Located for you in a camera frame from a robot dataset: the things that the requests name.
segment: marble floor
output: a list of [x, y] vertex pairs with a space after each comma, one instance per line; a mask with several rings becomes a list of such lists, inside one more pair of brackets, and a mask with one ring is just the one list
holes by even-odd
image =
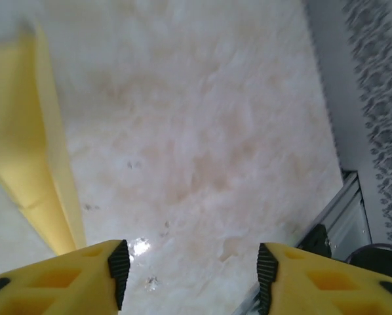
[[[33, 19], [88, 244], [130, 242], [123, 314], [231, 314], [342, 187], [301, 0], [0, 0], [0, 37]], [[0, 272], [51, 256], [0, 189]]]

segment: white marble surface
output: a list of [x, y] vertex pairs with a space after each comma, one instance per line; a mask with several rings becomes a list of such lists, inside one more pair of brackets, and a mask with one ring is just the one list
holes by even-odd
[[[136, 245], [124, 314], [231, 314], [342, 186], [301, 1], [0, 0], [0, 37], [33, 18], [88, 244]], [[0, 272], [50, 256], [0, 190]]]

